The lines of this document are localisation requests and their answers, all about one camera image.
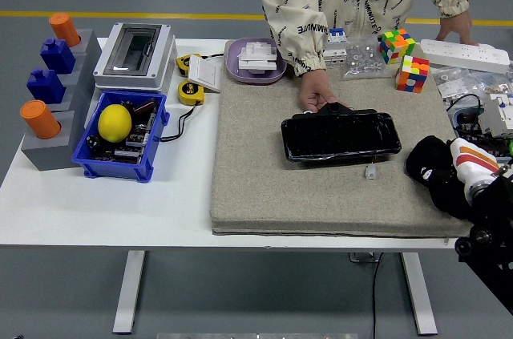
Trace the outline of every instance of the rubik's cube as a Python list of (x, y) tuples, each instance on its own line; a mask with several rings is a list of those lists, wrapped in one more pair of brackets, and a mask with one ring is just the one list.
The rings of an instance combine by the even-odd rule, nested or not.
[(402, 56), (410, 55), (414, 49), (413, 40), (405, 29), (385, 32), (379, 44), (379, 52), (387, 64), (395, 64), (401, 61)]
[(396, 89), (406, 92), (422, 92), (429, 71), (429, 60), (404, 56), (395, 74)]

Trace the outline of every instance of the table leg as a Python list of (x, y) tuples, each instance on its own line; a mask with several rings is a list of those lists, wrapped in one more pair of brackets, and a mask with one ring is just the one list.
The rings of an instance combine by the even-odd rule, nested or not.
[(129, 251), (123, 283), (119, 292), (118, 309), (115, 314), (113, 333), (131, 333), (134, 325), (135, 305), (139, 283), (143, 272), (145, 251)]
[(426, 282), (424, 281), (418, 254), (416, 252), (403, 252), (401, 257), (408, 288), (410, 289), (411, 304), (414, 308), (418, 334), (437, 335), (438, 331), (434, 323), (430, 297), (427, 294)]

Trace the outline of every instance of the orange cylinder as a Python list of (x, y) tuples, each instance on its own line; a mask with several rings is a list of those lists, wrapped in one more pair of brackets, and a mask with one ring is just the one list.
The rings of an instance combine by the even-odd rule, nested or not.
[(66, 44), (69, 47), (75, 46), (80, 42), (80, 36), (68, 13), (59, 12), (52, 14), (48, 21), (54, 29), (57, 38), (66, 40)]
[(25, 103), (19, 113), (40, 139), (51, 139), (61, 131), (61, 124), (41, 100)]

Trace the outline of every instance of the tape measure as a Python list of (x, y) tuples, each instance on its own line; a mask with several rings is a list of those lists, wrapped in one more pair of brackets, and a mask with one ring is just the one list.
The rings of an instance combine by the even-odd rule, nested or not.
[(178, 100), (183, 105), (203, 104), (205, 101), (204, 89), (201, 85), (184, 80), (178, 86)]
[[(196, 56), (202, 57), (201, 54), (195, 53)], [(178, 66), (178, 71), (180, 72), (180, 76), (187, 77), (189, 74), (189, 60), (191, 59), (191, 55), (187, 54), (186, 56), (182, 56), (177, 58), (176, 65)]]

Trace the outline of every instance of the black case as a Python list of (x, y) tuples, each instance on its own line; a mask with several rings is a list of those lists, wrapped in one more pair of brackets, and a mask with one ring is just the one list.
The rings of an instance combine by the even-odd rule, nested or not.
[(354, 160), (401, 151), (389, 114), (353, 111), (338, 103), (283, 121), (281, 135), (285, 155), (293, 162)]

